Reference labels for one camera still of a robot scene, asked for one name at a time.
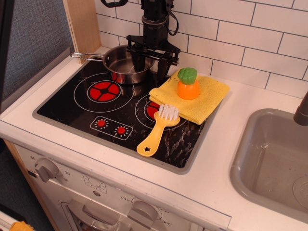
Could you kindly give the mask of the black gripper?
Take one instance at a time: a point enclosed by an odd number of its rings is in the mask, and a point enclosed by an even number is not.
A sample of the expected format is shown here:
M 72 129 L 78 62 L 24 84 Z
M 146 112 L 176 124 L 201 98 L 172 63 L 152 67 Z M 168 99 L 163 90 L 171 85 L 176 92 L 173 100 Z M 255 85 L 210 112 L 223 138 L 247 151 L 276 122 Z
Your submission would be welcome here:
M 179 63 L 180 49 L 168 41 L 173 36 L 169 30 L 169 18 L 151 21 L 142 18 L 143 35 L 128 35 L 127 51 L 130 52 L 135 72 L 149 68 L 146 58 L 158 61 L 157 79 L 163 79 L 171 65 Z

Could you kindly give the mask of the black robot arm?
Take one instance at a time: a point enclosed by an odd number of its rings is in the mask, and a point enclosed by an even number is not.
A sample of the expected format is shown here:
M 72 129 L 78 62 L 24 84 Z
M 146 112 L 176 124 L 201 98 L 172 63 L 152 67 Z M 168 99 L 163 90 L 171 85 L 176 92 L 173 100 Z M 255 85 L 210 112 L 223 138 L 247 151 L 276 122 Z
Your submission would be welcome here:
M 127 50 L 132 56 L 135 71 L 145 69 L 146 58 L 157 60 L 159 81 L 167 75 L 170 66 L 177 65 L 179 61 L 180 49 L 168 41 L 168 36 L 173 36 L 178 31 L 178 27 L 174 33 L 169 29 L 170 17 L 176 19 L 171 11 L 173 7 L 172 0 L 143 0 L 143 35 L 127 36 Z

